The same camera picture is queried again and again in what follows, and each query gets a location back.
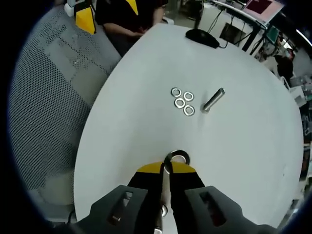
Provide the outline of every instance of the desk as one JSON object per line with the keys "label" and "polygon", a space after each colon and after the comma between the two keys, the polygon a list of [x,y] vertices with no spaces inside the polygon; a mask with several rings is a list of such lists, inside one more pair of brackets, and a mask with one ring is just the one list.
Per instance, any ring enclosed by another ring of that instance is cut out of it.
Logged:
{"label": "desk", "polygon": [[[253,46],[262,37],[259,34],[260,30],[267,29],[267,27],[263,23],[259,22],[257,19],[255,19],[254,17],[250,16],[249,14],[245,13],[242,10],[236,9],[230,5],[218,1],[212,1],[212,3],[217,4],[230,11],[233,11],[236,13],[236,15],[241,16],[241,19],[237,17],[233,18],[232,26],[236,27],[240,31],[243,31],[245,35],[243,35],[242,38],[250,33],[250,36],[242,40],[242,42],[238,46],[247,53],[250,53],[252,51]],[[220,10],[216,6],[212,6],[209,3],[205,3],[202,17],[199,23],[199,29],[207,31],[210,28],[216,16],[219,14],[219,12]],[[223,11],[218,17],[216,25],[210,33],[216,38],[220,37],[221,32],[225,27],[226,23],[230,24],[231,17],[232,17],[231,14],[227,13],[226,11]]]}
{"label": "desk", "polygon": [[[229,44],[213,49],[158,24],[121,59],[86,121],[75,167],[78,220],[144,164],[186,151],[206,186],[236,201],[245,217],[277,227],[298,185],[303,134],[299,109],[261,63]],[[221,46],[225,41],[219,40]],[[193,92],[195,114],[174,106],[173,87]],[[200,105],[218,88],[208,114]],[[163,220],[176,233],[171,211]]]}

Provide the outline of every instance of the black shirt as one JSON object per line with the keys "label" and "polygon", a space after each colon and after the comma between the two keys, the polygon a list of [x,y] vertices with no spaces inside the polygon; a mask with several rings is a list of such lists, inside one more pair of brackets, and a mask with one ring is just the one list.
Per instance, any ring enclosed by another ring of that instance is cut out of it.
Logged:
{"label": "black shirt", "polygon": [[138,15],[126,0],[97,0],[96,22],[99,25],[115,23],[133,32],[153,25],[154,10],[168,0],[136,0]]}

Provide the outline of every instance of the yellow object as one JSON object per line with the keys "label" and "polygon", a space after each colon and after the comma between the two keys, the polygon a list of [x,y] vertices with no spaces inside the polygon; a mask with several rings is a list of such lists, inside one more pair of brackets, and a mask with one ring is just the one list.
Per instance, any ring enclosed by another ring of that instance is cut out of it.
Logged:
{"label": "yellow object", "polygon": [[172,162],[171,161],[171,164],[172,164],[172,170],[173,170],[173,173],[192,173],[192,172],[196,172],[196,170],[185,164],[185,163],[181,163],[181,162]]}
{"label": "yellow object", "polygon": [[81,30],[93,35],[96,27],[93,20],[91,7],[86,7],[76,13],[76,25]]}
{"label": "yellow object", "polygon": [[162,162],[154,162],[151,164],[146,164],[143,167],[140,167],[137,172],[145,172],[145,173],[160,173],[160,167]]}
{"label": "yellow object", "polygon": [[136,13],[136,15],[138,15],[136,0],[126,0],[126,1],[129,3],[129,5],[131,6],[132,10]]}

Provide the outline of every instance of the gray mesh chair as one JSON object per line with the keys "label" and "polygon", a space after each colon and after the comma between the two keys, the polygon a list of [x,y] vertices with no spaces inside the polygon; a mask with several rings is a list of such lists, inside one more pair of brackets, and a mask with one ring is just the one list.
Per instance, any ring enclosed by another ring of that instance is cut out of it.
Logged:
{"label": "gray mesh chair", "polygon": [[73,210],[73,175],[90,109],[120,60],[101,28],[75,26],[63,6],[35,25],[17,61],[9,96],[9,134],[20,176],[46,219]]}

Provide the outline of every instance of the metal washer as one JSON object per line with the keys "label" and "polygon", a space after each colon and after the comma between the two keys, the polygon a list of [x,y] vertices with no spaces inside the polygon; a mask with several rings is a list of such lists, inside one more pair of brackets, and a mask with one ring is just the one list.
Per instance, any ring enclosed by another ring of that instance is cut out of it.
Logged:
{"label": "metal washer", "polygon": [[[186,111],[186,109],[188,109],[188,108],[192,110],[191,113],[188,113],[188,112]],[[186,116],[192,116],[192,115],[194,115],[194,113],[195,113],[195,109],[194,109],[194,107],[191,106],[191,105],[186,105],[186,106],[184,107],[184,109],[183,109],[183,112],[184,112],[184,114],[185,114]]]}
{"label": "metal washer", "polygon": [[178,108],[178,109],[182,109],[184,106],[185,106],[185,100],[183,99],[183,98],[181,98],[181,97],[179,97],[179,98],[177,98],[176,100],[175,100],[175,106],[176,106],[176,108]]}
{"label": "metal washer", "polygon": [[193,101],[193,99],[194,99],[194,94],[192,94],[191,92],[185,92],[185,93],[183,94],[183,97],[184,97],[184,99],[185,99],[186,101]]}
{"label": "metal washer", "polygon": [[172,88],[171,89],[171,95],[174,96],[175,98],[178,98],[179,96],[181,96],[182,91],[179,88]]}

